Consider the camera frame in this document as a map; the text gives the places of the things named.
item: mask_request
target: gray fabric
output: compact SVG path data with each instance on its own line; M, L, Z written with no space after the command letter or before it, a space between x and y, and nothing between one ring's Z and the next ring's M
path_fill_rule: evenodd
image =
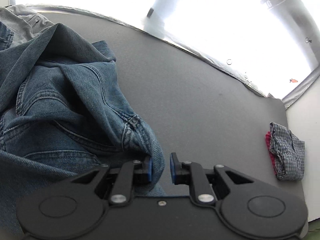
M292 90L288 95L286 95L282 102L284 103L285 108L287 109L299 97L312 85L312 83L320 75L320 66L318 66L314 71L312 71L294 90Z
M300 181L279 181L265 143L271 122L288 126L279 99L253 94L238 80L150 35L84 15L42 13L89 42L106 40L117 55L119 86L151 126L165 154L160 184L168 195L188 194L173 185L169 154L212 168L225 164L304 199Z
M279 180L302 180L304 173L304 141L299 140L286 127L270 123L270 152L275 155L275 168Z
M43 15L22 4L0 7L0 21L14 32L11 47L32 40L46 28L54 25Z

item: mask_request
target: clothing pile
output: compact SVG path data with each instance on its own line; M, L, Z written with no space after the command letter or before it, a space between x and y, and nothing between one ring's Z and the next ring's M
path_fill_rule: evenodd
M279 180L302 180L304 174L304 141L277 123L270 123L266 143L275 175Z
M116 58L22 6L0 8L0 227L22 233L16 202L38 188L109 163L151 155L163 195L161 147L120 91Z

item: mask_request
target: red fabric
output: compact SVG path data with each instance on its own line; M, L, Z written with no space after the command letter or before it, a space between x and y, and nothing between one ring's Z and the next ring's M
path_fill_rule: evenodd
M272 162L272 166L273 166L273 169L274 169L274 172L275 172L275 175L277 174L276 172L276 165L275 165L275 156L270 152L270 140L271 140L271 133L268 132L266 134L266 143L267 143L267 147L268 147L268 152L269 152L269 155L270 155L270 159L271 159L271 162Z

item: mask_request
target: green fabric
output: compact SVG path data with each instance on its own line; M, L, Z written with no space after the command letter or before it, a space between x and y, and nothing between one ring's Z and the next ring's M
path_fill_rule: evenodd
M303 240L320 240L320 219L309 222L308 233Z

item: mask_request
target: white surface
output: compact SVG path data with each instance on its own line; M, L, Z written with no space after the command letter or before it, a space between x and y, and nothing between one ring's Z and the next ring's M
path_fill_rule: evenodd
M0 0L0 7L8 6L9 0Z
M320 78L287 109L289 129L305 141L306 157L302 186L308 221L320 217Z
M320 62L320 0L16 0L115 18L283 98ZM147 13L153 8L153 14Z

